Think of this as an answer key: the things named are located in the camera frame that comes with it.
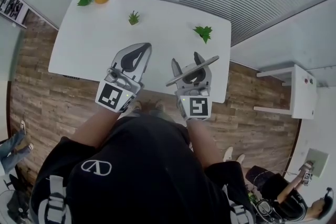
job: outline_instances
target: white table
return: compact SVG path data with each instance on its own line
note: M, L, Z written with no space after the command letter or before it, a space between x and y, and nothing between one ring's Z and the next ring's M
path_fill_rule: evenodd
M230 60L231 23L220 17L182 5L159 0L109 0L98 5L77 6L72 0L62 21L49 72L100 81L106 76L116 53L135 43L152 44L152 56L142 77L145 89L174 94L166 87L173 78L172 58L181 68L194 61L197 51L204 59L219 55L213 63L211 97L223 103ZM140 22L128 22L132 11ZM193 31L211 26L211 40L205 44Z
M294 65L290 68L257 73L257 77L276 76L285 73L291 73L291 82L282 84L283 86L291 86L289 110L262 108L260 106L255 106L253 109L291 115L295 119L313 119L317 101L317 81L311 74L298 65Z

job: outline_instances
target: logo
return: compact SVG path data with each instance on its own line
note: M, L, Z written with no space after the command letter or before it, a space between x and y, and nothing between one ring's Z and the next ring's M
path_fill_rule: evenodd
M106 83L101 91L98 102L115 109L121 97L121 93L122 90Z
M107 176L112 170L112 165L109 162L91 159L84 162L81 168L85 172L94 173L99 176Z
M127 109L127 107L128 107L128 105L133 101L133 99L134 99L134 96L131 96L129 98L129 100L127 100L127 102L125 103L125 105L122 106L122 108L119 110L119 112L125 112L126 109Z
M190 98L190 116L208 116L208 99Z

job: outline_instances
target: strap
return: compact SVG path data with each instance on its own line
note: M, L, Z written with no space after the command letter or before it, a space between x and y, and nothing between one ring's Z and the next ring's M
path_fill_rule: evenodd
M63 189L63 177L51 175L49 180L50 195L48 199L40 203L38 221L40 224L45 224L49 221L59 224L71 224L70 209L64 201L65 190Z
M253 217L250 211L245 210L243 205L238 205L229 199L227 194L227 185L224 185L222 191L225 193L231 207L230 218L232 224L253 224Z

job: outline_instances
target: white sneaker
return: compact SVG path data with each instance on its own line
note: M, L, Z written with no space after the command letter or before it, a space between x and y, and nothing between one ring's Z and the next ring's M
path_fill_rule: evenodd
M142 110L142 104L140 101L135 101L133 110Z
M24 130L25 134L27 134L27 132L26 132L26 123L25 123L24 120L21 121L20 129Z
M165 112L166 108L162 100L158 100L158 102L156 102L155 109L159 110L160 112Z
M224 157L223 157L223 162L231 161L232 160L232 152L233 152L233 147L230 146L227 148Z
M245 154L241 154L241 155L238 157L237 162L239 162L240 164L242 164L244 159L245 159Z

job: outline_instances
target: headphones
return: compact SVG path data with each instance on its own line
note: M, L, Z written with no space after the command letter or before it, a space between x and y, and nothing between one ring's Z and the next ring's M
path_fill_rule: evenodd
M334 203L334 191L333 191L332 188L330 188L330 187L327 188L327 193L325 194L323 199L324 199L324 202L325 202L325 204L323 206L323 209L325 207L327 207L327 210L324 211L323 214L318 217L318 220L325 217L330 212L330 210L332 208L332 205Z

